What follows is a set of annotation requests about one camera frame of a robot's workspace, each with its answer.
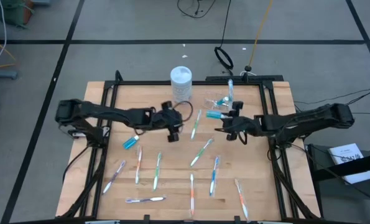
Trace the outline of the green bag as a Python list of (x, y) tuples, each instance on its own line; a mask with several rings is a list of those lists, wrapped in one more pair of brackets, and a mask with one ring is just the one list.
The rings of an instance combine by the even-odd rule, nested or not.
[(4, 19), (6, 24), (26, 29), (33, 7), (31, 0), (0, 0), (0, 21)]

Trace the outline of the black mounting bar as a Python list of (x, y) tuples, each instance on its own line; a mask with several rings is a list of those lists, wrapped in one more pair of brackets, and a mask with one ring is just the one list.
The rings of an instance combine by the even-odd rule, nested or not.
[(240, 83), (251, 83), (251, 82), (283, 82), (284, 78), (282, 75), (257, 75), (257, 76), (210, 76), (206, 77), (206, 82), (227, 82), (229, 79), (232, 79), (233, 82)]

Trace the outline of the white booklet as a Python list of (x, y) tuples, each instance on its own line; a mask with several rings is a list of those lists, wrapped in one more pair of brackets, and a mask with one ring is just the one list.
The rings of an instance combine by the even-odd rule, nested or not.
[[(331, 158), (333, 159), (335, 165), (340, 165), (345, 162), (364, 158), (355, 143), (347, 144), (344, 146), (331, 147), (328, 149), (328, 152), (331, 155)], [(370, 171), (346, 175), (343, 176), (343, 179), (346, 181), (347, 184), (355, 184), (358, 182), (363, 182), (365, 180), (370, 180)]]

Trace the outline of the clear acrylic organizer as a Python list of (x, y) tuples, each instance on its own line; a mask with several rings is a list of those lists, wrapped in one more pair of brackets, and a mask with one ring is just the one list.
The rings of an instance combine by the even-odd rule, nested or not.
[(215, 105), (215, 102), (222, 99), (227, 95), (215, 92), (207, 92), (204, 98), (204, 107), (208, 108), (209, 110), (216, 110), (216, 111), (229, 111), (228, 107), (219, 107)]

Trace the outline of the orange toothbrush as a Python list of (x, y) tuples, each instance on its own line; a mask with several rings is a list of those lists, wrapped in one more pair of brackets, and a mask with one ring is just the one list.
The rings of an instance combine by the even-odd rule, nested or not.
[(190, 214), (192, 217), (195, 214), (194, 175), (193, 174), (190, 174)]
[(247, 221), (249, 221), (249, 213), (248, 213), (246, 201), (245, 201), (245, 198), (244, 198), (244, 195), (243, 195), (243, 191), (242, 191), (242, 188), (241, 188), (241, 183), (238, 179), (235, 179), (234, 183), (236, 185), (236, 188), (237, 188), (237, 191), (238, 191), (238, 194), (239, 194), (239, 200), (240, 200), (242, 211), (244, 213), (244, 217), (246, 218)]
[(136, 184), (139, 184), (139, 181), (140, 181), (141, 160), (142, 160), (142, 146), (138, 146), (137, 167), (136, 167), (136, 177), (135, 177)]

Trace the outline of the blue toothbrush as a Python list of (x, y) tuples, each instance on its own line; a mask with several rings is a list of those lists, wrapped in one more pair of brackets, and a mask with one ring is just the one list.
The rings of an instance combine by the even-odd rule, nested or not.
[(232, 79), (229, 79), (228, 80), (228, 87), (229, 87), (229, 94), (228, 94), (228, 108), (229, 110), (232, 110), (233, 109), (233, 100), (234, 100), (234, 97), (233, 97), (233, 81)]
[(214, 166), (213, 166), (212, 175), (211, 175), (211, 183), (210, 183), (210, 190), (209, 190), (209, 195), (210, 196), (212, 196), (215, 192), (216, 173), (217, 173), (219, 163), (220, 163), (220, 157), (216, 156)]

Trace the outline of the grey connector bracket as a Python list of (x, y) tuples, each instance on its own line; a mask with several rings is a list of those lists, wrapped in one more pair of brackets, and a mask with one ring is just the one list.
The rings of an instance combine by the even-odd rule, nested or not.
[(80, 129), (69, 129), (67, 133), (73, 139), (82, 138), (86, 136), (86, 131)]

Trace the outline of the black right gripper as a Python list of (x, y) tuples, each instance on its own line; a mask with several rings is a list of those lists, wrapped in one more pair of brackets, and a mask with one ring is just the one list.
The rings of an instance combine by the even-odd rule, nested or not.
[(227, 113), (223, 113), (225, 118), (225, 126), (215, 128), (215, 131), (227, 133), (228, 141), (240, 139), (241, 142), (247, 142), (247, 135), (260, 137), (264, 135), (261, 124), (256, 119), (240, 116), (239, 112), (243, 108), (242, 101), (234, 101), (233, 109)]

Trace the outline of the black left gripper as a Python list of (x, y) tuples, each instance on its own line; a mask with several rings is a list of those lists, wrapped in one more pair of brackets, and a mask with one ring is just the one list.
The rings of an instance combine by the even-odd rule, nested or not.
[(169, 135), (168, 142), (179, 141), (179, 131), (183, 130), (182, 114), (174, 109), (171, 101), (162, 103), (162, 109), (156, 113), (152, 113), (150, 118), (150, 127), (148, 131), (158, 129), (167, 129)]

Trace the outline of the black side cart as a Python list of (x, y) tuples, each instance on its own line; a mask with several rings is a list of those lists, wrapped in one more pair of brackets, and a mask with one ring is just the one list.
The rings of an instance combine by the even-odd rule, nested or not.
[(305, 147), (322, 219), (370, 224), (370, 151), (341, 156), (328, 146)]

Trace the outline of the blue-grey base foot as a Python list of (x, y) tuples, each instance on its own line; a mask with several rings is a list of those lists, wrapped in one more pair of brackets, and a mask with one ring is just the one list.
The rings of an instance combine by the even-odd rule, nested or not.
[(17, 72), (13, 70), (0, 70), (0, 78), (10, 78), (15, 80), (17, 78)]

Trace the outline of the black round knob stand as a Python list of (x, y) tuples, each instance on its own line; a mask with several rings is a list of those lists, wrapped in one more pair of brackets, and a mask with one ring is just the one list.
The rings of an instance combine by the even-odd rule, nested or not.
[(246, 65), (244, 67), (244, 70), (239, 74), (240, 76), (244, 76), (244, 75), (251, 75), (251, 76), (256, 76), (255, 73), (252, 73), (252, 67), (249, 66), (249, 65)]

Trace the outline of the white wipes canister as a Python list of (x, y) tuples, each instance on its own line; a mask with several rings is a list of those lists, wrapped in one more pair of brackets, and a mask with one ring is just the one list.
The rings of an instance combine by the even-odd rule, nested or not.
[(171, 70), (170, 81), (173, 100), (175, 102), (188, 101), (192, 95), (192, 72), (189, 68), (178, 66)]

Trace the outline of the purple toothbrush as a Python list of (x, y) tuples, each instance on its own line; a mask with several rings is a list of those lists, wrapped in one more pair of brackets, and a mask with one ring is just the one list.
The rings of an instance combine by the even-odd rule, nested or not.
[(125, 200), (125, 202), (126, 203), (159, 202), (165, 199), (166, 199), (166, 196), (148, 197), (148, 198), (128, 198)]
[(123, 167), (125, 165), (126, 165), (126, 161), (123, 160), (122, 163), (120, 164), (119, 168), (117, 169), (117, 171), (113, 174), (113, 176), (110, 178), (109, 182), (107, 183), (106, 187), (104, 188), (103, 193), (102, 193), (103, 195), (109, 190), (109, 188), (114, 183), (117, 176), (121, 173), (121, 171), (123, 170)]

